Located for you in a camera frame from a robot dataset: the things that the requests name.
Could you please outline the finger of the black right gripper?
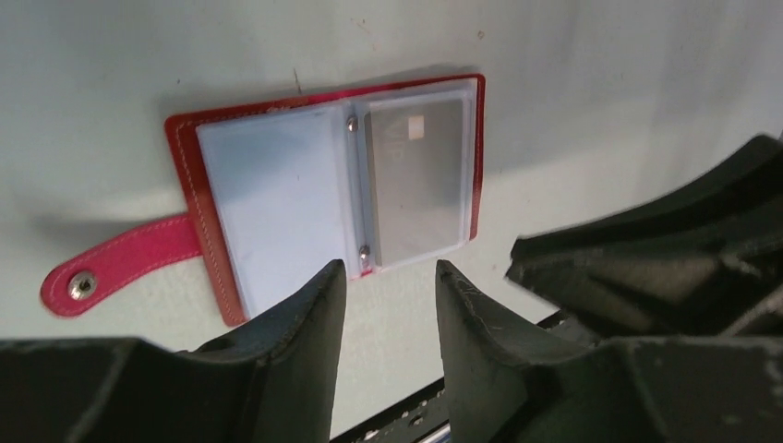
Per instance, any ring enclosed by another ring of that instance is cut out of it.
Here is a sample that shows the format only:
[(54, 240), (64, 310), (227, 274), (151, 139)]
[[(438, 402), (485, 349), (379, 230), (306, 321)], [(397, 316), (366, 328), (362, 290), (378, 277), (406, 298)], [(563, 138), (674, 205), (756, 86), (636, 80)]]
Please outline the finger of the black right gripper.
[(507, 278), (604, 337), (782, 332), (782, 143), (759, 135), (688, 185), (521, 237)]

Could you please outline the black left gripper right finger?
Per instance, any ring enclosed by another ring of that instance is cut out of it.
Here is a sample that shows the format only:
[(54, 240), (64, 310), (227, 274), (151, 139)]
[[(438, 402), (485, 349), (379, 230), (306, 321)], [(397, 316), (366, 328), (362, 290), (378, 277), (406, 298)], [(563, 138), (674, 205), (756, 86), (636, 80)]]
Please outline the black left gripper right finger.
[(778, 442), (782, 341), (631, 337), (587, 347), (436, 265), (455, 442)]

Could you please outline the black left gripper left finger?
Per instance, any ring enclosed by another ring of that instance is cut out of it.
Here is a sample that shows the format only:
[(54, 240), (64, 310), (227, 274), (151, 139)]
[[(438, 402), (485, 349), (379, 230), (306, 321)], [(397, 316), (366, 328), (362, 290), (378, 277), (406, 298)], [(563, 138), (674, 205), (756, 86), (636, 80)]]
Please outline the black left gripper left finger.
[(326, 442), (346, 272), (192, 352), (140, 338), (3, 341), (5, 442)]

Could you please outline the red leather card holder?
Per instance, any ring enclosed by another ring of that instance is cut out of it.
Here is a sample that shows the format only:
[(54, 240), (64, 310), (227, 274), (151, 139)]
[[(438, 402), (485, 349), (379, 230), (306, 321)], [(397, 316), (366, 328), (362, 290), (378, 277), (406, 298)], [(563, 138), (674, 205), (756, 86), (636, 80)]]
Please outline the red leather card holder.
[[(243, 104), (170, 116), (164, 124), (187, 211), (134, 228), (55, 267), (43, 280), (42, 303), (59, 317), (76, 317), (131, 282), (157, 269), (201, 257), (211, 281), (223, 322), (237, 326), (249, 317), (240, 301), (223, 229), (199, 147), (199, 126), (243, 117), (275, 114), (331, 104), (345, 104), (351, 151), (355, 159), (353, 196), (356, 234), (364, 271), (361, 279), (387, 269), (435, 257), (475, 239), (478, 231), (484, 172), (484, 110), (486, 79), (478, 73), (407, 80), (348, 90)], [(376, 258), (371, 159), (367, 153), (367, 114), (387, 102), (421, 103), (456, 98), (464, 101), (464, 237), (456, 246), (390, 267)]]

